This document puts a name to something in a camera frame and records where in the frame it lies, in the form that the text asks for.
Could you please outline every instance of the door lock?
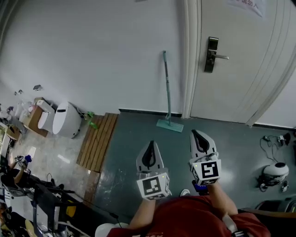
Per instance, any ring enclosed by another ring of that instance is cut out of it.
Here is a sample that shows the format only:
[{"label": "door lock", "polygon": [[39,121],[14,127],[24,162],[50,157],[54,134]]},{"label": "door lock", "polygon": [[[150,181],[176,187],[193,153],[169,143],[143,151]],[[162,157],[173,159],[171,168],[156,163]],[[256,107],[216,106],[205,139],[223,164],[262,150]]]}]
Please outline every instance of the door lock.
[{"label": "door lock", "polygon": [[229,59],[228,56],[217,54],[218,41],[219,41],[218,38],[209,37],[207,60],[204,68],[205,72],[210,72],[210,73],[213,72],[216,58],[227,59],[227,60]]}]

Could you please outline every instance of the sign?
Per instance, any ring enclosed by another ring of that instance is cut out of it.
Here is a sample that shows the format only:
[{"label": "sign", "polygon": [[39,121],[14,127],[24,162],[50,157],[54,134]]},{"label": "sign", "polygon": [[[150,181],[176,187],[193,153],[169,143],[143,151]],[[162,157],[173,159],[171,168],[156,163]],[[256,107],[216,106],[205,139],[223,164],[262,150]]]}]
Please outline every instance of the sign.
[{"label": "sign", "polygon": [[202,163],[203,178],[217,177],[218,167],[216,162]]},{"label": "sign", "polygon": [[204,180],[204,181],[201,181],[200,185],[209,185],[209,184],[213,184],[217,181],[218,179],[213,179],[213,180]]},{"label": "sign", "polygon": [[158,195],[155,195],[155,196],[152,196],[152,197],[148,197],[147,199],[148,200],[157,200],[157,199],[161,199],[161,198],[165,198],[165,195],[163,195],[162,193],[158,194]]},{"label": "sign", "polygon": [[159,193],[161,191],[158,176],[151,179],[143,180],[145,195]]},{"label": "sign", "polygon": [[260,17],[264,17],[266,3],[265,0],[228,0],[228,4],[237,6],[256,13]]}]

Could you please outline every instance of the white wall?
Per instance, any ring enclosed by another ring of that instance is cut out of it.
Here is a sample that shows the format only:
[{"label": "white wall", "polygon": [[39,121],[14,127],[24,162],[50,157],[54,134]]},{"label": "white wall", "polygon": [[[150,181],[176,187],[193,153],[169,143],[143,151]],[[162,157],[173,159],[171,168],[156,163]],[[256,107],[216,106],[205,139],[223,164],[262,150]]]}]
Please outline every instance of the white wall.
[{"label": "white wall", "polygon": [[[179,0],[26,0],[8,30],[0,79],[28,99],[68,100],[98,114],[118,108],[182,111]],[[34,92],[35,85],[44,91]]]},{"label": "white wall", "polygon": [[5,84],[0,81],[0,104],[1,109],[6,109],[9,106],[16,106],[19,98],[14,95],[14,91],[10,90]]},{"label": "white wall", "polygon": [[296,127],[296,70],[280,95],[257,123],[288,128]]}]

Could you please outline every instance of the white toilet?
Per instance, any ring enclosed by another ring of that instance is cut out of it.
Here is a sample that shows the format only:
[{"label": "white toilet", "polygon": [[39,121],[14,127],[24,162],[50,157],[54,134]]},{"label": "white toilet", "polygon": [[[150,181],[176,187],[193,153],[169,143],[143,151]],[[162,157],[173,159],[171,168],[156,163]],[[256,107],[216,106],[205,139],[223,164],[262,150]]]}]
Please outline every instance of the white toilet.
[{"label": "white toilet", "polygon": [[74,106],[63,102],[56,110],[52,131],[59,136],[73,138],[79,132],[81,121]]},{"label": "white toilet", "polygon": [[52,133],[52,125],[55,118],[55,110],[44,100],[38,100],[37,105],[42,108],[43,113],[38,122],[39,129],[45,129]]}]

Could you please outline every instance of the sneaker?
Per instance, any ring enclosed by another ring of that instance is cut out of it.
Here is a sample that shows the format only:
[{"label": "sneaker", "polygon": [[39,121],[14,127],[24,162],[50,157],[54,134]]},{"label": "sneaker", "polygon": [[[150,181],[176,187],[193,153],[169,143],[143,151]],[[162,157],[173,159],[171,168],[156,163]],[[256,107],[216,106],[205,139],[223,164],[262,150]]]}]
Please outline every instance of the sneaker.
[{"label": "sneaker", "polygon": [[180,197],[187,196],[187,195],[190,195],[190,191],[188,189],[183,189],[180,194]]}]

